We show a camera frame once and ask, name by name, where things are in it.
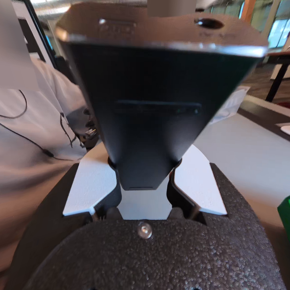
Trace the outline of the wooden post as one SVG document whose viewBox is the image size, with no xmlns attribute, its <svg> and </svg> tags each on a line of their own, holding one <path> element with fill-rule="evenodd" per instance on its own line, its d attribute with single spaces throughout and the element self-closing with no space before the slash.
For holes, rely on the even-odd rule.
<svg viewBox="0 0 290 290">
<path fill-rule="evenodd" d="M 242 7 L 240 19 L 247 23 L 251 23 L 253 10 L 255 7 L 256 0 L 245 0 Z"/>
</svg>

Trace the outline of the brown-top desk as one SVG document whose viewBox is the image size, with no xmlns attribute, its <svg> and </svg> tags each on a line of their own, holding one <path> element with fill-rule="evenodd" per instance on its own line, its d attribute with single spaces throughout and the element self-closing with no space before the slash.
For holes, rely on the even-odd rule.
<svg viewBox="0 0 290 290">
<path fill-rule="evenodd" d="M 267 102 L 272 102 L 290 65 L 290 51 L 268 53 L 267 57 L 267 63 L 281 65 L 265 99 Z"/>
</svg>

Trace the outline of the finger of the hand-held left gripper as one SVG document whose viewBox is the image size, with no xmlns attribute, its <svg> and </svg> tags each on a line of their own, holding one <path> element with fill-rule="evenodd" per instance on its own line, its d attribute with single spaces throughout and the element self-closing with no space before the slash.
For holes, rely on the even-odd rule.
<svg viewBox="0 0 290 290">
<path fill-rule="evenodd" d="M 89 130 L 96 130 L 88 108 L 78 108 L 66 115 L 68 124 L 77 135 L 86 135 Z"/>
<path fill-rule="evenodd" d="M 96 135 L 92 138 L 86 139 L 85 136 L 78 136 L 80 140 L 80 146 L 85 148 L 86 150 L 91 150 L 94 148 L 98 143 L 100 143 L 100 136 Z"/>
</svg>

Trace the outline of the clear plastic storage box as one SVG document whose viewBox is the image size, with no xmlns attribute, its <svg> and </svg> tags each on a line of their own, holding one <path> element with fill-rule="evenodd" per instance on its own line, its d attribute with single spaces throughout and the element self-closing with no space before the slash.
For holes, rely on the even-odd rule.
<svg viewBox="0 0 290 290">
<path fill-rule="evenodd" d="M 235 91 L 228 97 L 226 102 L 221 106 L 212 120 L 209 122 L 209 125 L 223 121 L 234 116 L 241 103 L 244 101 L 245 96 L 247 95 L 250 87 L 248 86 L 239 86 Z"/>
</svg>

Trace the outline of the green plastic bin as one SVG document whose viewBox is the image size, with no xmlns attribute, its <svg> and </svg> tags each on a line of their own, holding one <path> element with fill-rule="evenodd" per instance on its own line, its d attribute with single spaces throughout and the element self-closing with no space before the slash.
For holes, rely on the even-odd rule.
<svg viewBox="0 0 290 290">
<path fill-rule="evenodd" d="M 280 219 L 286 232 L 290 231 L 290 196 L 286 197 L 277 207 Z"/>
</svg>

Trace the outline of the black-and-white marker board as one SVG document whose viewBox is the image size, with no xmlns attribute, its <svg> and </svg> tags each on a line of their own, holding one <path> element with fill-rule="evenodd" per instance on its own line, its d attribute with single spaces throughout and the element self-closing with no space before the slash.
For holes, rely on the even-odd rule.
<svg viewBox="0 0 290 290">
<path fill-rule="evenodd" d="M 47 40 L 31 1 L 12 1 L 31 57 L 58 69 L 53 50 Z"/>
</svg>

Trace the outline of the black multi-port usb hub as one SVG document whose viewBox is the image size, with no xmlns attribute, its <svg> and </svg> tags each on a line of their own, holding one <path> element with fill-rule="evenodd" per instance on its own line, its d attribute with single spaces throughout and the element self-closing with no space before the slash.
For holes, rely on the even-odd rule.
<svg viewBox="0 0 290 290">
<path fill-rule="evenodd" d="M 156 190 L 267 51 L 245 21 L 82 2 L 55 25 L 124 190 Z"/>
</svg>

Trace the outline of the black desk mat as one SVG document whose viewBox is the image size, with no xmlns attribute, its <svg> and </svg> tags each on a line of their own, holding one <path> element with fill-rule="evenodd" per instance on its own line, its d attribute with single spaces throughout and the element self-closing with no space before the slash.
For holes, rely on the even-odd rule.
<svg viewBox="0 0 290 290">
<path fill-rule="evenodd" d="M 277 136 L 280 136 L 288 141 L 290 140 L 290 136 L 284 133 L 280 126 L 278 126 L 278 124 L 289 123 L 288 116 L 259 106 L 257 110 L 245 110 L 243 108 L 239 108 L 237 112 Z"/>
</svg>

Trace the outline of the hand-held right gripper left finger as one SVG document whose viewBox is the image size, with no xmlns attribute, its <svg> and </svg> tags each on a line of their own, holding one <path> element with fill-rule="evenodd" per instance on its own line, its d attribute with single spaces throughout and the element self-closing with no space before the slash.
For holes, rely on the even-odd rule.
<svg viewBox="0 0 290 290">
<path fill-rule="evenodd" d="M 96 212 L 105 215 L 122 200 L 118 172 L 110 165 L 103 144 L 96 145 L 80 161 L 66 204 L 64 216 Z"/>
</svg>

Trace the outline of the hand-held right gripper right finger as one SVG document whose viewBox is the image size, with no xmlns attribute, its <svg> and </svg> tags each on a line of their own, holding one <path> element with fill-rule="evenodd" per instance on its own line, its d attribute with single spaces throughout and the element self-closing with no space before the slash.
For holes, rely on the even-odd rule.
<svg viewBox="0 0 290 290">
<path fill-rule="evenodd" d="M 201 220 L 202 213 L 228 214 L 210 162 L 194 145 L 170 173 L 167 199 L 189 220 Z"/>
</svg>

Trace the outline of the person in white hoodie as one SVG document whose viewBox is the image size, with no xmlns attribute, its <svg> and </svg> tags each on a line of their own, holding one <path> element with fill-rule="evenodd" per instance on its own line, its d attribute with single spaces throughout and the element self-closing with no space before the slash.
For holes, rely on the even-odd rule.
<svg viewBox="0 0 290 290">
<path fill-rule="evenodd" d="M 87 152 L 66 118 L 88 108 L 79 86 L 45 62 L 31 61 L 38 91 L 1 89 L 1 272 L 39 204 Z"/>
</svg>

